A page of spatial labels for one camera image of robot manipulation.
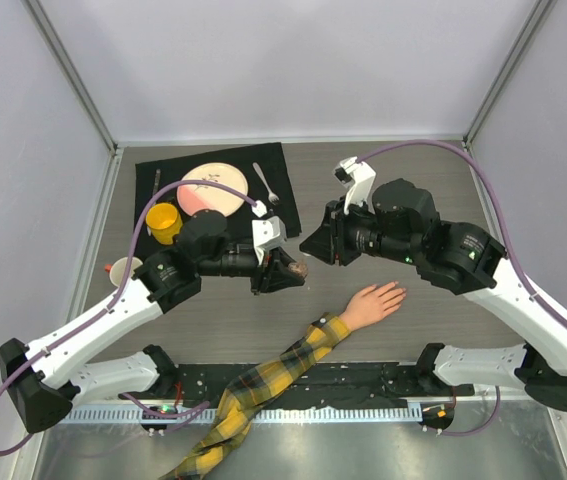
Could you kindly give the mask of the glitter nail polish bottle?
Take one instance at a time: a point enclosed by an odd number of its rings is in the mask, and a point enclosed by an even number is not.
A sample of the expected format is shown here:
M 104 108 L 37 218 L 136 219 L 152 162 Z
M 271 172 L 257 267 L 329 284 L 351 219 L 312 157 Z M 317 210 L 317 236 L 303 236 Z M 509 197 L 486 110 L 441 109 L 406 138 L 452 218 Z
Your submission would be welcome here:
M 306 278 L 309 271 L 307 263 L 304 261 L 291 262 L 287 265 L 287 268 L 290 272 L 301 278 Z

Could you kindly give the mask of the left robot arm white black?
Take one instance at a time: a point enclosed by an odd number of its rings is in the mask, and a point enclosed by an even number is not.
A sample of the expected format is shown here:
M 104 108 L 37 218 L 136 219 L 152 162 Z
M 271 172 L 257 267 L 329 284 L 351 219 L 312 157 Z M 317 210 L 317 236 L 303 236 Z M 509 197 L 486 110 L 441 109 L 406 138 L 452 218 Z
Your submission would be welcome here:
M 230 240 L 221 213 L 202 210 L 184 224 L 172 245 L 149 256 L 112 295 L 75 320 L 29 343 L 5 342 L 1 377 L 25 430 L 45 431 L 75 407 L 124 393 L 168 397 L 178 371 L 156 345 L 114 361 L 91 360 L 197 295 L 205 276 L 247 278 L 255 295 L 303 285 L 305 267 L 283 250 L 284 241 L 278 217 L 253 221 L 251 242 L 241 244 Z

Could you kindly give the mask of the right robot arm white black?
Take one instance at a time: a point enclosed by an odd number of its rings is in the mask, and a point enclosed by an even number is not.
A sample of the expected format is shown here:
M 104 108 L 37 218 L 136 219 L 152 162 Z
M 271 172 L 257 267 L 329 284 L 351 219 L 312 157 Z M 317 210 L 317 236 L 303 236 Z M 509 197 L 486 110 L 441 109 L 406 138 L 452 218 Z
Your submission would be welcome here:
M 567 330 L 552 326 L 539 298 L 525 292 L 504 246 L 477 225 L 441 219 L 429 191 L 398 179 L 377 187 L 370 203 L 330 201 L 300 249 L 329 265 L 363 254 L 411 265 L 422 280 L 485 308 L 523 338 L 493 349 L 428 344 L 414 371 L 423 393 L 494 385 L 567 412 Z

